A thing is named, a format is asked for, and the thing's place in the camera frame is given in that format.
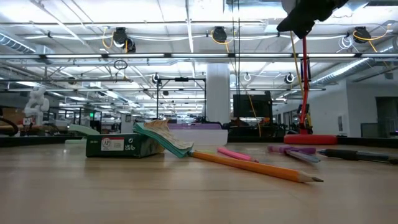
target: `table surface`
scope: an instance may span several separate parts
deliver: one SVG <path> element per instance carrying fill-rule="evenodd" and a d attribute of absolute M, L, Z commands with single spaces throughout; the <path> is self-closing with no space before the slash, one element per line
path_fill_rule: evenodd
<path fill-rule="evenodd" d="M 169 152 L 143 159 L 87 159 L 84 149 L 63 144 L 0 148 L 1 223 L 396 222 L 398 166 L 323 156 L 318 164 L 308 164 L 268 153 L 266 146 L 226 147 L 325 182 L 300 184 L 196 158 L 178 159 Z"/>

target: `cardboard box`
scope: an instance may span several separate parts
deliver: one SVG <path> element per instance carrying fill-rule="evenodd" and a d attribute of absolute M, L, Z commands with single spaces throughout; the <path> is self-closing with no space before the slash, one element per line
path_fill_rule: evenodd
<path fill-rule="evenodd" d="M 86 144 L 86 157 L 142 158 L 163 151 L 156 140 L 138 133 L 88 136 Z"/>

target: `white robot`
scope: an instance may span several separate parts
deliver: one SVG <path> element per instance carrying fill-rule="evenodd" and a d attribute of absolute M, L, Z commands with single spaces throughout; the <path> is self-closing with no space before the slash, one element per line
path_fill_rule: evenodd
<path fill-rule="evenodd" d="M 30 99 L 27 102 L 24 113 L 27 117 L 35 116 L 35 124 L 43 125 L 43 112 L 50 108 L 49 100 L 44 98 L 46 89 L 42 86 L 35 86 L 29 93 Z"/>

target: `column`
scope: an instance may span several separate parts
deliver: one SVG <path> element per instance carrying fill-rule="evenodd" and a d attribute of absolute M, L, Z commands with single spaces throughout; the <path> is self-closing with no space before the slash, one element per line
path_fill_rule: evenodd
<path fill-rule="evenodd" d="M 231 95 L 227 63 L 209 63 L 206 76 L 206 115 L 208 121 L 229 122 Z"/>

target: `yellow pencil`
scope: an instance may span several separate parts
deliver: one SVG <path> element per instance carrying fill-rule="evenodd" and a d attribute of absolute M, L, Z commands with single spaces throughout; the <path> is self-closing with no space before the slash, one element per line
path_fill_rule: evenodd
<path fill-rule="evenodd" d="M 298 170 L 292 170 L 292 169 L 286 169 L 283 167 L 276 167 L 276 166 L 270 166 L 270 165 L 265 165 L 265 164 L 258 164 L 256 162 L 248 162 L 248 161 L 240 161 L 237 159 L 230 159 L 230 158 L 225 158 L 225 157 L 220 157 L 216 155 L 210 155 L 210 154 L 205 154 L 197 151 L 191 151 L 188 153 L 190 156 L 198 158 L 198 159 L 204 159 L 206 161 L 210 162 L 217 162 L 219 164 L 224 164 L 227 166 L 232 166 L 240 169 L 245 169 L 253 172 L 257 172 L 260 174 L 265 174 L 265 175 L 270 175 L 273 177 L 278 177 L 286 180 L 291 180 L 295 182 L 323 182 L 323 180 L 312 177 L 305 172 L 298 171 Z"/>

